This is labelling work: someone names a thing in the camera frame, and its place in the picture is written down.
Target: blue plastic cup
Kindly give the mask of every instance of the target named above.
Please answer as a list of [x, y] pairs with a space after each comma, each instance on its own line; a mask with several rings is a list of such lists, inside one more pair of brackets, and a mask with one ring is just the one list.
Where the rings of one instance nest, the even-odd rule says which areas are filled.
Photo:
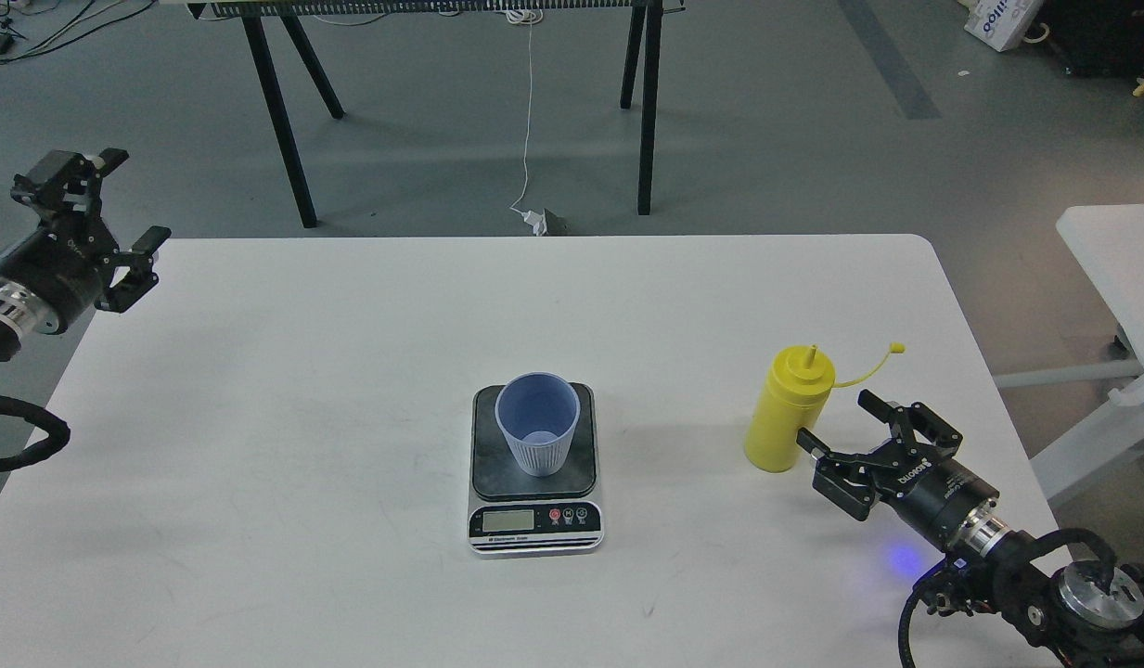
[[562, 469], [580, 422], [580, 397], [553, 373], [529, 373], [501, 389], [493, 407], [513, 459], [545, 478]]

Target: white cable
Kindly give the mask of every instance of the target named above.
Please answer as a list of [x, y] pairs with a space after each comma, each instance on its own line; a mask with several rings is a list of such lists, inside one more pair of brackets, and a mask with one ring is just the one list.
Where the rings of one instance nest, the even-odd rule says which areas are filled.
[[513, 210], [523, 218], [526, 217], [525, 212], [518, 210], [517, 206], [522, 202], [522, 199], [526, 196], [526, 188], [530, 186], [530, 166], [526, 165], [526, 158], [530, 156], [530, 121], [533, 119], [534, 110], [534, 24], [530, 24], [526, 34], [526, 62], [530, 67], [530, 94], [526, 101], [526, 140], [522, 144], [522, 173], [525, 176], [524, 182], [522, 182], [522, 193], [515, 199], [513, 204], [509, 205], [509, 210]]
[[97, 16], [97, 14], [104, 13], [106, 9], [112, 9], [113, 7], [117, 7], [118, 5], [121, 5], [126, 0], [114, 0], [113, 2], [111, 2], [109, 5], [105, 5], [105, 7], [103, 7], [101, 9], [97, 9], [96, 13], [89, 14], [88, 17], [80, 17], [80, 18], [78, 18], [78, 21], [71, 22], [71, 24], [67, 24], [62, 30], [59, 30], [58, 33], [53, 34], [51, 37], [49, 37], [48, 39], [45, 39], [45, 41], [41, 41], [40, 43], [37, 43], [34, 47], [32, 47], [32, 49], [27, 49], [29, 54], [30, 54], [30, 51], [35, 51], [35, 50], [45, 49], [45, 47], [48, 47], [49, 43], [57, 41], [57, 39], [62, 38], [62, 35], [64, 33], [67, 33], [67, 31], [72, 30], [72, 27], [74, 27], [76, 25], [80, 25], [84, 22], [89, 21], [89, 18], [93, 18], [93, 17]]
[[378, 14], [376, 17], [370, 18], [370, 21], [367, 21], [367, 22], [356, 22], [356, 24], [345, 24], [344, 22], [331, 22], [331, 21], [328, 21], [328, 18], [325, 18], [325, 17], [313, 17], [313, 18], [316, 18], [318, 22], [321, 22], [321, 24], [339, 25], [339, 26], [344, 26], [344, 27], [352, 27], [352, 26], [358, 26], [358, 25], [370, 25], [373, 22], [380, 22], [381, 18], [388, 17], [389, 15], [390, 14]]
[[1047, 38], [1050, 37], [1050, 26], [1048, 26], [1046, 24], [1038, 24], [1038, 25], [1040, 25], [1042, 27], [1042, 35], [1041, 37], [1035, 37], [1034, 39], [1030, 39], [1028, 37], [1022, 37], [1020, 41], [1025, 42], [1025, 43], [1041, 43], [1041, 42], [1046, 42]]
[[509, 25], [534, 25], [542, 21], [542, 9], [505, 9], [505, 21]]

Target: black cable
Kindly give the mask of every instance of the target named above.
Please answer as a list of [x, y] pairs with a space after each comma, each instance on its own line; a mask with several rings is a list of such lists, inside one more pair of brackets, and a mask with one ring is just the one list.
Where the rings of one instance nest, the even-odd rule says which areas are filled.
[[944, 566], [945, 562], [939, 562], [919, 578], [919, 581], [914, 582], [914, 591], [911, 591], [911, 597], [907, 597], [906, 604], [901, 606], [901, 619], [897, 622], [897, 654], [901, 658], [901, 668], [915, 668], [914, 654], [911, 652], [911, 619], [927, 589], [952, 576], [944, 571]]
[[906, 604], [901, 606], [901, 620], [897, 622], [897, 654], [901, 658], [901, 668], [916, 668], [914, 654], [911, 652], [911, 619], [919, 606], [919, 601], [922, 601], [922, 593], [916, 588], [911, 591], [911, 597], [907, 597]]
[[[65, 30], [71, 29], [72, 24], [74, 24], [74, 22], [77, 22], [78, 18], [84, 17], [85, 13], [89, 11], [89, 7], [93, 7], [94, 2], [96, 2], [96, 0], [89, 0], [88, 2], [86, 2], [85, 6], [81, 7], [81, 10], [79, 13], [77, 13], [77, 15], [74, 17], [70, 18], [70, 21], [67, 21], [67, 22], [64, 22], [64, 25], [62, 25], [62, 29], [57, 30], [56, 32], [49, 34], [46, 38], [42, 38], [41, 43], [48, 42], [49, 39], [53, 39], [57, 34], [62, 34]], [[38, 49], [38, 47], [32, 47], [32, 49], [27, 49], [29, 54], [30, 54], [30, 51], [33, 51], [34, 49]]]
[[11, 397], [0, 397], [0, 415], [24, 419], [25, 422], [38, 427], [46, 437], [29, 445], [21, 453], [11, 456], [0, 458], [0, 474], [8, 470], [23, 469], [24, 466], [39, 464], [49, 456], [62, 451], [67, 445], [71, 431], [62, 419], [48, 413], [45, 407]]
[[89, 30], [88, 32], [84, 32], [84, 33], [81, 33], [81, 34], [79, 34], [79, 35], [70, 39], [70, 41], [63, 41], [63, 42], [56, 43], [54, 47], [48, 47], [48, 49], [45, 49], [42, 51], [29, 51], [27, 54], [24, 54], [24, 55], [21, 55], [21, 56], [14, 56], [13, 58], [0, 59], [0, 65], [5, 65], [5, 64], [8, 64], [8, 63], [14, 63], [16, 61], [23, 61], [25, 58], [34, 58], [34, 56], [45, 56], [45, 55], [51, 54], [51, 51], [59, 51], [61, 49], [63, 49], [63, 47], [67, 47], [72, 42], [82, 41], [82, 39], [85, 39], [86, 37], [88, 37], [90, 34], [93, 34], [94, 32], [100, 31], [101, 29], [112, 26], [112, 25], [117, 24], [118, 22], [124, 22], [124, 21], [126, 21], [126, 18], [140, 16], [140, 14], [142, 14], [144, 11], [148, 11], [148, 9], [151, 9], [157, 2], [159, 2], [159, 0], [150, 0], [146, 3], [146, 6], [143, 7], [142, 9], [135, 9], [135, 11], [126, 14], [125, 17], [114, 18], [114, 21], [112, 21], [112, 22], [104, 22], [104, 24], [101, 24], [100, 26], [96, 26], [93, 30]]

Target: scale platform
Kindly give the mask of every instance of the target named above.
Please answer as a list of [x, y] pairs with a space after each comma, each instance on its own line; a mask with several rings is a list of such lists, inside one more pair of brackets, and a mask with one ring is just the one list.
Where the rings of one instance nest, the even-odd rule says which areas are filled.
[[469, 546], [484, 557], [541, 557], [590, 551], [605, 538], [596, 460], [596, 406], [588, 385], [580, 422], [562, 469], [534, 478], [519, 469], [501, 435], [493, 407], [503, 385], [474, 399], [474, 447], [469, 466]]

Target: blue light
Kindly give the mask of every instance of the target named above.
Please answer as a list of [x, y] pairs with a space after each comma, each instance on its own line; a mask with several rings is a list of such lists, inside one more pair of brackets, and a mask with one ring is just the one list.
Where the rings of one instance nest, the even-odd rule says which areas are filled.
[[901, 575], [906, 580], [916, 580], [930, 567], [927, 557], [923, 557], [914, 546], [906, 542], [889, 542], [889, 566], [893, 573]]

